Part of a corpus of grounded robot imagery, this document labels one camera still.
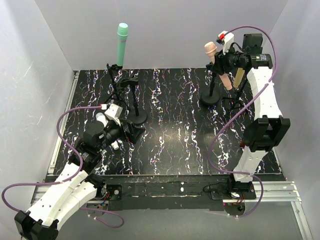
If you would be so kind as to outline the yellow microphone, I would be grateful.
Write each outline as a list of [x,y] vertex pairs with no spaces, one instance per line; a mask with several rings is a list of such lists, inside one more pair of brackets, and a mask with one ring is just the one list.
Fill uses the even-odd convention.
[[236,75],[235,75],[234,82],[233,82],[234,88],[236,88],[236,89],[239,88],[239,85],[243,79],[244,74],[245,74],[245,70],[243,68],[239,67],[236,71]]

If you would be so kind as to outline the pink microphone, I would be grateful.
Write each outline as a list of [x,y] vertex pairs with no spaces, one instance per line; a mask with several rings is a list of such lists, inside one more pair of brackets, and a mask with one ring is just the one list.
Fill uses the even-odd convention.
[[[205,53],[210,57],[212,63],[215,64],[215,53],[217,52],[217,46],[214,44],[214,42],[210,41],[204,45],[204,49]],[[218,75],[226,90],[230,91],[233,87],[228,75],[226,73],[219,73]]]

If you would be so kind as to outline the white microphone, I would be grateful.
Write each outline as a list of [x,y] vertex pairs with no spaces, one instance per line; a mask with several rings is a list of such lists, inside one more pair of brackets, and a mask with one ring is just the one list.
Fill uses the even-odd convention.
[[[103,124],[104,127],[107,126],[107,123],[109,122],[106,118],[106,116],[102,113],[102,112],[98,112],[96,114],[96,120],[101,122]],[[112,148],[116,151],[118,150],[120,147],[119,147],[119,143],[117,140],[115,140],[112,144],[111,144]]]

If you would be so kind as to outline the black tripod shock-mount stand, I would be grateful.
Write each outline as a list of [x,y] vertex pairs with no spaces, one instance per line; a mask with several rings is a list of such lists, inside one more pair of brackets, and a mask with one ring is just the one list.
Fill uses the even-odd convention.
[[242,78],[242,81],[239,85],[238,88],[234,88],[234,85],[233,85],[233,88],[232,90],[230,91],[230,97],[223,97],[222,98],[222,106],[224,107],[224,109],[226,111],[233,111],[233,110],[237,110],[237,109],[240,109],[241,107],[244,107],[245,104],[240,100],[241,96],[242,96],[242,93],[244,92],[244,88],[246,86],[248,82],[248,79],[247,77],[245,76],[245,73],[243,75],[243,78]]

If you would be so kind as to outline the black round-base mic stand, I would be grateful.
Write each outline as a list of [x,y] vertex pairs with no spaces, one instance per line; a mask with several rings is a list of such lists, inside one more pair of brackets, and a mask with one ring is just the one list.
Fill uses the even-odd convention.
[[213,71],[214,64],[212,62],[206,65],[206,69],[211,73],[211,81],[209,89],[206,89],[200,95],[200,101],[206,106],[215,106],[220,100],[220,93],[215,89],[215,78],[217,74]]

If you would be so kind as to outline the small black tripod stand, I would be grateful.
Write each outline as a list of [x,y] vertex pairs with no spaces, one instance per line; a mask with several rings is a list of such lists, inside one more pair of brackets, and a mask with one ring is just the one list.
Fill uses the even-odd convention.
[[126,101],[121,97],[121,94],[124,91],[119,89],[119,84],[116,83],[115,77],[114,77],[114,72],[121,70],[123,67],[118,66],[117,64],[109,65],[107,63],[106,68],[107,68],[107,72],[111,78],[111,85],[112,85],[113,91],[111,92],[109,97],[105,100],[104,104],[107,104],[110,100],[114,100],[115,104],[119,105],[120,107],[122,107],[124,105],[126,110],[129,111],[131,108],[126,103]]

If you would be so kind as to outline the green microphone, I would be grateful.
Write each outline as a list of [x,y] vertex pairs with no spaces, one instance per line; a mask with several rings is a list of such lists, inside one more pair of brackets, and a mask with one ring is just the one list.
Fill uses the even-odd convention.
[[117,44],[116,64],[119,67],[122,67],[124,64],[125,49],[126,49],[126,42],[127,42],[128,34],[129,34],[128,24],[121,22],[118,25],[118,29],[117,29],[118,44]]

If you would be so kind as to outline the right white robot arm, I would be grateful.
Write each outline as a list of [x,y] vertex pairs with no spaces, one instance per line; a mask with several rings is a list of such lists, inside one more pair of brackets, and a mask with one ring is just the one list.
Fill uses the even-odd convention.
[[240,51],[233,47],[234,34],[231,32],[222,31],[216,41],[222,45],[221,51],[217,51],[214,43],[205,48],[213,61],[211,70],[220,77],[226,90],[231,91],[238,85],[229,80],[227,73],[236,69],[235,81],[245,77],[254,100],[254,121],[244,130],[243,153],[232,173],[232,185],[243,186],[253,180],[260,161],[279,145],[291,122],[283,117],[277,104],[271,80],[273,62],[269,54],[262,52],[262,34],[245,34]]

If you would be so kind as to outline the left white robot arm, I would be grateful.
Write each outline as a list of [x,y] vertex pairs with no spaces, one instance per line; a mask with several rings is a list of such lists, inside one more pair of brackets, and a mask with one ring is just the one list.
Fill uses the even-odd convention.
[[76,145],[82,159],[73,154],[54,184],[27,211],[14,217],[19,234],[27,240],[54,240],[63,224],[93,198],[104,198],[106,181],[92,171],[102,150],[116,140],[135,144],[146,130],[126,120],[127,130],[115,121],[89,122]]

